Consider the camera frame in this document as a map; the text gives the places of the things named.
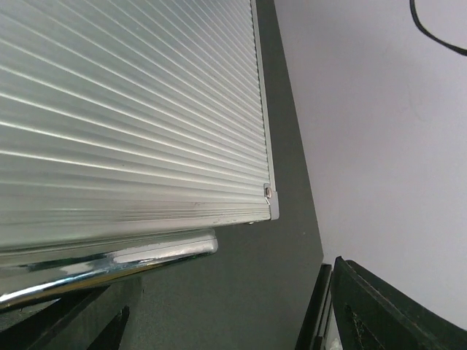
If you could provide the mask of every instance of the wire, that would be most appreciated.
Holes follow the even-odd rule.
[[[417,8],[415,7],[415,0],[409,0],[409,1],[410,1],[410,13],[412,14],[412,19],[414,20],[414,23],[419,31],[424,33],[424,35],[426,35],[428,38],[434,40],[438,44],[443,45],[444,47],[447,47],[448,49],[454,51],[455,53],[458,53],[459,55],[462,55],[462,56],[467,56],[467,49],[463,49],[462,47],[458,47],[453,44],[450,44],[449,42],[445,42],[444,40],[441,40],[440,38],[437,38],[432,33],[430,33],[428,29],[423,26],[423,24],[420,22],[420,19],[418,18]]]

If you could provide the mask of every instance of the black cable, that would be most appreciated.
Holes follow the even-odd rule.
[[[423,24],[420,22],[420,19],[418,18],[417,14],[417,9],[415,8],[415,0],[409,0],[410,1],[410,13],[412,14],[412,19],[414,20],[415,25],[417,26],[418,30],[424,33],[428,38],[434,40],[438,44],[443,45],[444,47],[447,47],[448,49],[454,51],[455,53],[458,53],[459,55],[462,56],[467,56],[467,49],[463,49],[462,47],[455,46],[453,44],[450,44],[449,42],[445,42],[444,40],[441,40],[434,36],[432,33],[430,33],[427,28],[423,26]]]

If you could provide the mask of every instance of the white wall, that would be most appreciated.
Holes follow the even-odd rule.
[[[467,58],[409,0],[276,0],[325,260],[467,329]],[[418,1],[467,47],[465,0]]]

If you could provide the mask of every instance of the screw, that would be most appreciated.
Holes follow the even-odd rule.
[[[272,198],[272,189],[270,187],[266,187],[266,198]]]

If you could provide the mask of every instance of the chrome bar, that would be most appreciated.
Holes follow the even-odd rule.
[[[0,268],[0,310],[216,251],[214,231],[198,230],[156,236],[144,246],[90,257],[5,266]]]

